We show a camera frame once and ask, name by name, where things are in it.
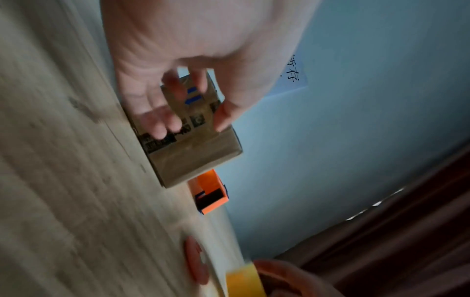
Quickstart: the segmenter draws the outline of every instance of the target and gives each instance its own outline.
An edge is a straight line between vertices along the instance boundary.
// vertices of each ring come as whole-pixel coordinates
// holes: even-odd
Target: yellow object
[[[227,273],[225,279],[229,297],[267,297],[253,263]]]

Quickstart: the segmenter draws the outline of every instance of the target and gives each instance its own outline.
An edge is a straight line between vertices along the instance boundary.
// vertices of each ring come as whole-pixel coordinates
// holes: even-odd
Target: curtain
[[[470,297],[470,147],[278,258],[346,297]]]

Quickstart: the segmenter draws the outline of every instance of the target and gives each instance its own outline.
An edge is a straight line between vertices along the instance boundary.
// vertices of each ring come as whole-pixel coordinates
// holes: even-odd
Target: blue wall
[[[470,1],[325,0],[299,45],[308,89],[263,99],[218,168],[244,254],[274,256],[470,139]]]

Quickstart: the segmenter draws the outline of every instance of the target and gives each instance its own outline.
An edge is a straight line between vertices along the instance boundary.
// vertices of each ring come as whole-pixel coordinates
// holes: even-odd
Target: small cardboard box
[[[166,188],[194,178],[243,152],[232,127],[221,133],[213,128],[213,113],[220,100],[211,78],[208,75],[207,78],[205,94],[196,89],[189,76],[180,78],[188,90],[185,102],[176,101],[162,86],[169,106],[183,122],[179,133],[168,132],[164,139],[156,140],[131,119],[143,150]]]

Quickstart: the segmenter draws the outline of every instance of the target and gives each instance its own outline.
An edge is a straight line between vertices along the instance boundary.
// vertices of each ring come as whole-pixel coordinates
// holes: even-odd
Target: chinese character
[[[292,58],[290,58],[289,60],[289,63],[287,63],[287,65],[289,66],[295,66],[297,65],[297,63],[295,62],[295,55],[292,55]]]
[[[287,71],[286,73],[289,74],[287,79],[291,79],[292,82],[299,80],[299,73],[297,72],[297,67],[295,67],[294,70],[289,68],[289,71]]]

